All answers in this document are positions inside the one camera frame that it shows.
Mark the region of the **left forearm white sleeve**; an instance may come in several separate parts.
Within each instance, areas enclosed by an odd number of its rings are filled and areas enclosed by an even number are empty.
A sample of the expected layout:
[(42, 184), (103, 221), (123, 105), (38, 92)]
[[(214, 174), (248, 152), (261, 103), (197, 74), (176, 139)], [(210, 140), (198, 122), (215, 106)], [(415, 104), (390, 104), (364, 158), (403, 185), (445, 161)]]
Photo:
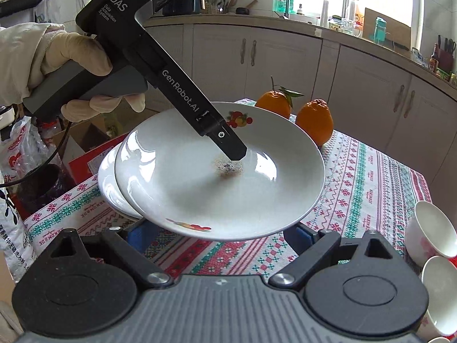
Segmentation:
[(56, 23), (20, 23), (1, 28), (1, 104), (19, 105), (31, 85), (43, 79), (41, 63), (54, 36), (64, 31)]

